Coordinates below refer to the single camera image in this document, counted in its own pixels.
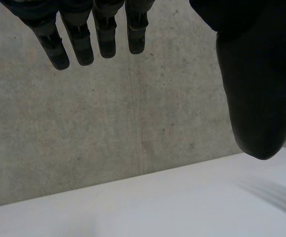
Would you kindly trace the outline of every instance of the gray concrete wall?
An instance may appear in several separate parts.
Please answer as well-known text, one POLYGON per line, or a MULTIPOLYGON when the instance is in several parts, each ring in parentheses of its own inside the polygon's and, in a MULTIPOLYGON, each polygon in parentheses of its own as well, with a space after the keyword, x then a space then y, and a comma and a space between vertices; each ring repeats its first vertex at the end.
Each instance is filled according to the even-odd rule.
POLYGON ((146 50, 48 62, 33 33, 0 4, 0 205, 239 153, 215 54, 215 33, 188 1, 157 0, 146 50))

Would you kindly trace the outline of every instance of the white surface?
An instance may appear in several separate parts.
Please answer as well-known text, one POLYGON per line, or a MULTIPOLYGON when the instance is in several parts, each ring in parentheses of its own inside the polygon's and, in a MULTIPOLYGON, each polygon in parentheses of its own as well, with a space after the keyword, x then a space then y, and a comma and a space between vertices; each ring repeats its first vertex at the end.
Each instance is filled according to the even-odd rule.
POLYGON ((286 149, 244 154, 0 207, 0 237, 286 236, 286 214, 241 190, 286 186, 286 149))

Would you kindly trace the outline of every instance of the concrete wall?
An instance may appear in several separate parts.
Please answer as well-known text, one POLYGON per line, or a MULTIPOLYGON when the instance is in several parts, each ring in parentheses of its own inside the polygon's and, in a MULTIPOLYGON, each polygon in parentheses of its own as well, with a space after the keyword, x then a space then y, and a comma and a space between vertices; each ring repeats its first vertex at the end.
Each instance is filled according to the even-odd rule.
POLYGON ((0 4, 0 205, 239 153, 215 33, 188 1, 157 0, 146 50, 55 70, 37 39, 0 4))

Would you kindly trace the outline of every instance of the robotic hand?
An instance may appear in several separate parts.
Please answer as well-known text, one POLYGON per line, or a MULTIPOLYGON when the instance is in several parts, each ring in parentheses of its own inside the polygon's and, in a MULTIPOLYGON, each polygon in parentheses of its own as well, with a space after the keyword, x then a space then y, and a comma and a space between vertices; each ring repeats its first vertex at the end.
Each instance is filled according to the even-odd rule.
MULTIPOLYGON (((0 0, 29 26, 55 68, 69 66, 56 29, 59 10, 76 57, 94 56, 87 19, 93 10, 101 55, 115 55, 114 16, 124 0, 0 0)), ((125 0, 129 49, 144 50, 154 0, 125 0)), ((235 139, 247 154, 268 159, 286 141, 286 0, 190 0, 215 31, 216 50, 235 139)))
POLYGON ((286 141, 286 0, 190 0, 217 31, 216 52, 235 139, 269 159, 286 141))
POLYGON ((104 58, 111 58, 116 51, 114 37, 117 24, 114 16, 124 1, 129 49, 132 54, 139 54, 145 46, 147 12, 155 0, 0 0, 32 29, 51 63, 58 70, 69 67, 70 61, 55 25, 57 12, 60 11, 78 62, 87 66, 94 61, 87 26, 91 10, 100 53, 104 58))

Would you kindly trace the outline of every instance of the black robotic finger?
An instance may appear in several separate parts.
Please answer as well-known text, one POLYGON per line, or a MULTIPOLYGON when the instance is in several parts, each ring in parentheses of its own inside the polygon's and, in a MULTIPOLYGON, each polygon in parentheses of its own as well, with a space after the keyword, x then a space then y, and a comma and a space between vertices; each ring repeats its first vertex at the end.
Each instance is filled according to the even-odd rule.
POLYGON ((14 15, 32 29, 53 66, 63 70, 70 65, 55 25, 58 2, 54 0, 0 0, 14 15))
POLYGON ((218 31, 216 50, 235 139, 258 159, 286 141, 286 0, 191 0, 218 31))
POLYGON ((144 51, 145 32, 148 26, 147 12, 155 0, 126 0, 129 50, 132 54, 144 51))
POLYGON ((116 53, 114 16, 124 4, 124 0, 94 0, 93 16, 99 50, 103 58, 112 58, 116 53))
POLYGON ((68 32, 76 58, 80 65, 93 63, 94 54, 90 42, 87 19, 93 6, 92 0, 61 0, 60 13, 68 32))

